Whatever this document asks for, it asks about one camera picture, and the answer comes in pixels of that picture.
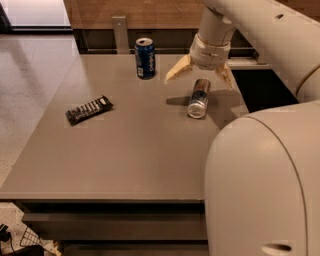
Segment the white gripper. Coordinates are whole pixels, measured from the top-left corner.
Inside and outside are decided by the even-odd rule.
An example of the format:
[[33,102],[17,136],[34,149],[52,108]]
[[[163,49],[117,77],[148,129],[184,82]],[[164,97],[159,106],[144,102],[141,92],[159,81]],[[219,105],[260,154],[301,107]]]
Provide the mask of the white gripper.
[[220,81],[228,90],[233,89],[232,72],[226,61],[231,44],[216,46],[204,43],[199,34],[196,34],[190,47],[190,54],[184,55],[166,74],[165,83],[176,79],[180,75],[190,72],[193,63],[203,70],[215,70]]

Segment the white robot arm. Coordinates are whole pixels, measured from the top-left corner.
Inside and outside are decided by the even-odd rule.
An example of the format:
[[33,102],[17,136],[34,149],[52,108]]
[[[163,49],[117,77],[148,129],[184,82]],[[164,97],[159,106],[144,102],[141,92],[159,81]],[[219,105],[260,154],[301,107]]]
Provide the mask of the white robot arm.
[[203,0],[189,55],[223,81],[233,30],[258,51],[296,97],[231,122],[212,143],[205,169],[210,256],[320,256],[320,23],[276,0]]

